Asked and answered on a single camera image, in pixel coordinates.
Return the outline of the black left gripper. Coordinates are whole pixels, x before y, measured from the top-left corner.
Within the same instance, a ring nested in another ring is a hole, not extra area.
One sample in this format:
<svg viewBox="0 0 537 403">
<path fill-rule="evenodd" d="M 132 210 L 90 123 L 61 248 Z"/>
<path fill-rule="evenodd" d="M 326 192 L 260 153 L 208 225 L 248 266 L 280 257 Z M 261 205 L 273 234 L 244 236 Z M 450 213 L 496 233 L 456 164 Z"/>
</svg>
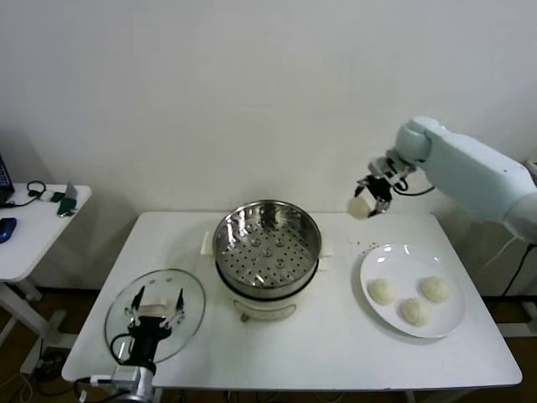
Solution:
<svg viewBox="0 0 537 403">
<path fill-rule="evenodd" d="M 185 319 L 184 289 L 181 288 L 175 304 L 167 307 L 164 317 L 141 317 L 139 308 L 145 292 L 143 285 L 130 306 L 124 309 L 128 318 L 128 333 L 133 339 L 127 366 L 155 368 L 155 354 L 162 340 L 171 335 L 171 328 Z"/>
</svg>

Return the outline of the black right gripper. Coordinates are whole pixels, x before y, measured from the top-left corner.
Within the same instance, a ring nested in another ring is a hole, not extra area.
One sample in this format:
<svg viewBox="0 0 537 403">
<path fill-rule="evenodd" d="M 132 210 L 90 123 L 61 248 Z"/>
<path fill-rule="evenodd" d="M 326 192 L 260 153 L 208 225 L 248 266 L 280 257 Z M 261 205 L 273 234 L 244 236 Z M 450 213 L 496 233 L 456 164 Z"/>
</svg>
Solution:
<svg viewBox="0 0 537 403">
<path fill-rule="evenodd" d="M 357 182 L 355 195 L 360 196 L 362 193 L 370 192 L 375 202 L 373 209 L 369 213 L 369 217 L 374 217 L 385 213 L 393 200 L 391 194 L 391 185 L 384 178 L 377 178 L 373 175 L 368 175 Z"/>
</svg>

